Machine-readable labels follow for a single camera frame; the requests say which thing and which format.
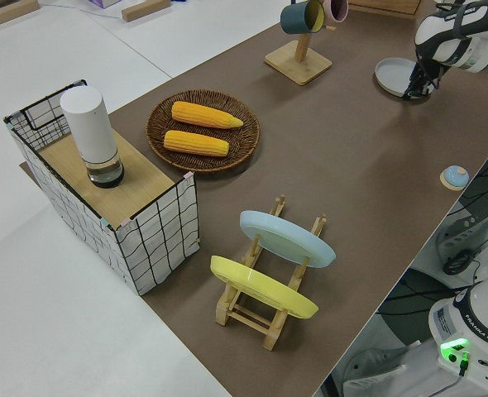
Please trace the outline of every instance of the pink mug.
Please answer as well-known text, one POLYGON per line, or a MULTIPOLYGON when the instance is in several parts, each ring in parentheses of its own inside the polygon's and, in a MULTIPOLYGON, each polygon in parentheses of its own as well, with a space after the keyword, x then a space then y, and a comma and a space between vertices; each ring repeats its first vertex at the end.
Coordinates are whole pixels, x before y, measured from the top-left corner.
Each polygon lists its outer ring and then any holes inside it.
POLYGON ((343 22, 349 11, 347 0, 323 0, 325 23, 343 22))

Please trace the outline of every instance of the green light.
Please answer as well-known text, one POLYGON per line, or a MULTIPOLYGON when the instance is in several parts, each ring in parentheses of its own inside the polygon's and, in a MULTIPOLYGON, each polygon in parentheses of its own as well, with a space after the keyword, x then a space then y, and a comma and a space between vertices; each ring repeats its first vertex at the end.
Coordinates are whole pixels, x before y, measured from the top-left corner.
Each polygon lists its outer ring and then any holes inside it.
MULTIPOLYGON (((455 339, 453 341, 441 343, 441 354, 443 355, 445 360, 450 361, 450 359, 448 358, 450 354, 460 351, 468 343, 468 339, 464 337, 459 337, 458 339, 455 339)), ((468 360, 467 352, 463 352, 462 359, 468 360)))

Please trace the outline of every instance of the blue plate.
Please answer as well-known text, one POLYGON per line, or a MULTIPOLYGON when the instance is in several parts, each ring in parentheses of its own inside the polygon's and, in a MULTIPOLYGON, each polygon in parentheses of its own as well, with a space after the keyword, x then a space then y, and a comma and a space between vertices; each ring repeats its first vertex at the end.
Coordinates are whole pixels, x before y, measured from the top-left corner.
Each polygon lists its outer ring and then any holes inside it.
POLYGON ((301 265, 310 258, 309 267, 325 267, 336 259, 334 250, 322 239, 268 213, 243 211, 241 229, 252 240, 260 236, 260 246, 287 261, 301 265))

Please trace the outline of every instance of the white cylinder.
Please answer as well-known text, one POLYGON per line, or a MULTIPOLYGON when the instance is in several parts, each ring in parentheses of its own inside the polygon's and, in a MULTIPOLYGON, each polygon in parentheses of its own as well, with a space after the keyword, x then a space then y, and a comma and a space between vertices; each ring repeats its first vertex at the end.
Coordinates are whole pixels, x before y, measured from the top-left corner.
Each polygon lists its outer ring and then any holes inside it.
POLYGON ((101 164, 117 154, 108 112, 97 89, 86 85, 70 88, 62 94, 60 107, 84 161, 101 164))

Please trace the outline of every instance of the mug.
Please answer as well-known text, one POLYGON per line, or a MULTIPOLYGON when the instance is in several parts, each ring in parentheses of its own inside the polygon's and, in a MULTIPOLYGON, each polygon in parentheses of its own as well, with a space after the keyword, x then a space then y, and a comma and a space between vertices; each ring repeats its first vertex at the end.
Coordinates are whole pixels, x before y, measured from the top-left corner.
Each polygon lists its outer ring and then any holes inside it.
POLYGON ((280 26, 289 35, 315 33, 324 22, 325 10, 319 0, 292 2, 280 14, 280 26))
POLYGON ((323 0, 325 23, 343 22, 349 11, 347 0, 323 0))

